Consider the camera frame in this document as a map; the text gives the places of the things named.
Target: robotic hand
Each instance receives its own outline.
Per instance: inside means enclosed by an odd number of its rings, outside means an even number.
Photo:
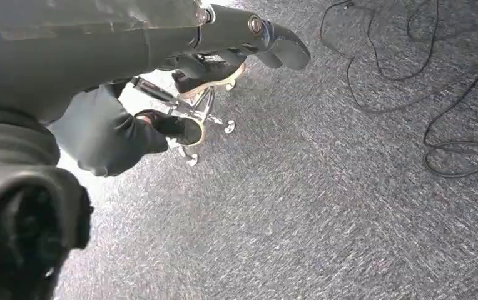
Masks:
[[[256,55],[290,69],[310,60],[296,34],[252,12],[193,0],[98,3],[0,0],[0,299],[51,298],[69,252],[87,245],[87,192],[56,167],[43,126],[73,95],[192,54],[231,64]]]

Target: black shoe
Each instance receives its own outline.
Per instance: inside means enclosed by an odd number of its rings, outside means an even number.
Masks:
[[[146,116],[153,127],[164,136],[176,139],[182,146],[194,146],[206,138],[206,127],[202,122],[189,117],[169,116],[159,111],[140,111],[137,116]]]
[[[173,73],[176,89],[182,99],[195,97],[205,89],[212,86],[235,85],[237,77],[245,71],[245,63],[232,66],[225,61],[202,61],[207,72],[201,78],[189,78],[181,71]]]

